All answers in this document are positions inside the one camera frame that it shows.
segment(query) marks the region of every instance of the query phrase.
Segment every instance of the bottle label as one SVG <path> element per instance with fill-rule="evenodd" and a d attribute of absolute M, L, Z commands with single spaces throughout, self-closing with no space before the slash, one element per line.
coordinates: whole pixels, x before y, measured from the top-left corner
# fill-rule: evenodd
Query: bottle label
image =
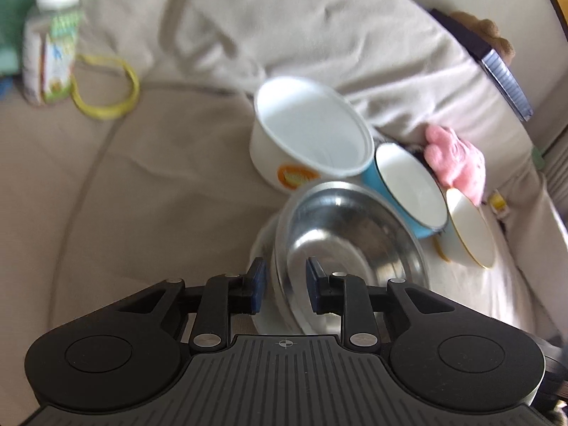
<path fill-rule="evenodd" d="M 79 11 L 53 17 L 43 45 L 39 33 L 26 28 L 24 83 L 32 102 L 49 104 L 69 96 L 80 19 Z"/>

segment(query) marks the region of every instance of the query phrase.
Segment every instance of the gold rim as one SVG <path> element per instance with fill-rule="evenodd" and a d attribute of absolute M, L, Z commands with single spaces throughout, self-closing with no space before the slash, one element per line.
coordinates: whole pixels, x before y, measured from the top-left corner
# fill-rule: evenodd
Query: gold rim
<path fill-rule="evenodd" d="M 446 203 L 448 202 L 448 192 L 449 192 L 449 191 L 457 191 L 457 192 L 461 193 L 461 195 L 466 199 L 467 203 L 469 203 L 470 205 L 472 205 L 472 206 L 479 212 L 479 208 L 477 208 L 475 205 L 473 205 L 473 202 L 472 202 L 469 198 L 467 198 L 460 190 L 456 189 L 455 187 L 451 187 L 450 189 L 448 189 L 448 190 L 446 191 Z M 475 261 L 475 263 L 476 263 L 479 267 L 483 267 L 484 269 L 491 269 L 491 268 L 494 266 L 494 264 L 495 264 L 495 240 L 493 239 L 493 234 L 491 233 L 491 229 L 489 228 L 489 225 L 488 225 L 487 221 L 485 220 L 485 216 L 482 215 L 481 213 L 479 213 L 479 214 L 481 215 L 481 219 L 483 220 L 483 222 L 484 222 L 484 224 L 485 224 L 485 227 L 487 228 L 487 231 L 488 231 L 489 235 L 491 236 L 491 239 L 493 240 L 493 241 L 491 242 L 491 250 L 492 250 L 492 252 L 493 252 L 493 262 L 492 262 L 489 266 L 486 266 L 486 265 L 484 265 L 484 264 L 481 264 L 481 263 L 477 260 L 477 258 L 474 256 L 474 254 L 471 252 L 471 250 L 470 250 L 470 249 L 468 248 L 468 246 L 465 244 L 464 239 L 462 238 L 461 234 L 459 233 L 459 230 L 458 230 L 457 226 L 456 226 L 455 223 L 454 223 L 454 218 L 453 218 L 452 214 L 449 212 L 449 209 L 448 209 L 448 214 L 449 214 L 450 221 L 452 222 L 452 225 L 454 226 L 454 230 L 455 230 L 455 233 L 456 233 L 457 236 L 458 236 L 459 241 L 460 241 L 461 244 L 464 246 L 465 250 L 468 252 L 468 254 L 469 254 L 469 256 L 471 257 L 471 259 L 473 259 L 473 260 Z"/>
<path fill-rule="evenodd" d="M 436 236 L 432 237 L 432 242 L 434 243 L 434 250 L 436 250 L 436 253 L 438 253 L 438 256 L 440 258 L 442 258 L 445 262 L 452 262 L 450 260 L 450 258 L 448 258 L 444 254 L 444 251 L 442 251 L 442 246 L 439 244 L 438 237 L 436 237 Z"/>

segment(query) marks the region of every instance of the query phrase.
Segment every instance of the beige fabric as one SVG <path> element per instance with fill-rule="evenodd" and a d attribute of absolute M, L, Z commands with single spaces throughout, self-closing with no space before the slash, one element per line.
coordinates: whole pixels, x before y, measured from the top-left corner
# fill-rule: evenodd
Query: beige fabric
<path fill-rule="evenodd" d="M 510 251 L 560 334 L 568 337 L 568 234 L 542 174 L 527 162 L 500 189 L 511 208 L 505 219 Z"/>
<path fill-rule="evenodd" d="M 488 207 L 482 207 L 496 246 L 495 264 L 482 270 L 442 261 L 432 239 L 421 240 L 430 267 L 433 291 L 489 317 L 529 333 L 540 333 L 533 296 L 517 269 L 499 224 Z"/>
<path fill-rule="evenodd" d="M 91 97 L 110 92 L 91 82 Z M 35 400 L 27 348 L 50 329 L 54 270 L 83 182 L 114 124 L 86 120 L 70 102 L 36 110 L 19 93 L 0 103 L 0 424 Z"/>
<path fill-rule="evenodd" d="M 424 140 L 452 126 L 484 152 L 487 185 L 519 169 L 530 141 L 453 37 L 410 0 L 84 0 L 84 49 L 126 57 L 147 82 L 254 91 L 300 75 L 338 89 L 375 126 Z"/>
<path fill-rule="evenodd" d="M 568 220 L 568 135 L 561 135 L 547 152 L 544 174 L 548 191 L 562 220 Z"/>
<path fill-rule="evenodd" d="M 535 116 L 526 124 L 526 132 L 541 152 L 547 151 L 568 126 L 568 73 L 535 110 Z"/>
<path fill-rule="evenodd" d="M 427 122 L 454 127 L 484 152 L 488 189 L 526 165 L 530 140 L 505 100 L 409 0 L 84 3 L 83 48 L 126 57 L 144 77 L 143 96 L 115 123 L 84 118 L 70 103 L 31 109 L 16 93 L 0 103 L 7 240 L 0 306 L 15 316 L 1 327 L 9 335 L 0 343 L 2 426 L 35 408 L 22 362 L 50 326 L 165 277 L 201 284 L 242 270 L 257 230 L 285 200 L 248 157 L 253 111 L 242 92 L 269 76 L 302 75 L 336 87 L 371 125 L 405 141 L 421 141 Z M 100 75 L 81 81 L 85 99 L 108 102 L 124 92 L 123 80 Z M 197 93 L 182 84 L 240 92 Z M 547 194 L 535 190 L 531 196 L 540 197 L 550 220 Z M 519 201 L 517 225 L 531 230 L 540 224 L 523 218 L 524 202 L 532 199 Z M 553 223 L 545 227 L 557 236 Z M 523 248 L 519 254 L 535 247 Z M 488 293 L 491 277 L 485 274 L 482 286 L 465 277 L 464 299 Z M 509 279 L 503 273 L 499 280 Z M 526 289 L 519 288 L 522 300 L 511 290 L 491 292 L 490 311 L 530 328 L 531 309 L 521 305 Z"/>

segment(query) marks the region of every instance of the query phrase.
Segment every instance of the orange label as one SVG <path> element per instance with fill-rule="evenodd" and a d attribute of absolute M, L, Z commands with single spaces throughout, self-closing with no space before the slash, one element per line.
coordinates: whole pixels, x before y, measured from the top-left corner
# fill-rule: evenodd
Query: orange label
<path fill-rule="evenodd" d="M 320 175 L 317 172 L 303 166 L 282 165 L 278 169 L 278 180 L 280 184 L 292 190 L 319 177 Z"/>

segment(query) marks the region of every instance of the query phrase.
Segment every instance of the yellow cord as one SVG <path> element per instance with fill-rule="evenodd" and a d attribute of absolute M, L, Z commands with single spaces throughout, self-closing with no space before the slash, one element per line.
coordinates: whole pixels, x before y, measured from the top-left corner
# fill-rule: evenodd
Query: yellow cord
<path fill-rule="evenodd" d="M 138 76 L 134 72 L 134 69 L 130 67 L 130 65 L 123 61 L 122 59 L 117 58 L 108 58 L 103 56 L 88 56 L 84 54 L 78 54 L 77 60 L 84 62 L 85 64 L 89 64 L 92 66 L 95 65 L 108 65 L 108 64 L 116 64 L 120 65 L 126 74 L 129 76 L 132 82 L 132 91 L 130 96 L 123 102 L 114 105 L 107 105 L 107 106 L 93 106 L 85 104 L 81 95 L 79 94 L 79 87 L 77 86 L 77 81 L 75 76 L 73 75 L 71 78 L 71 98 L 78 109 L 83 112 L 85 115 L 93 119 L 98 120 L 115 120 L 121 117 L 124 117 L 127 113 L 131 112 L 134 107 L 138 104 L 138 100 L 140 99 L 140 81 L 138 80 Z"/>

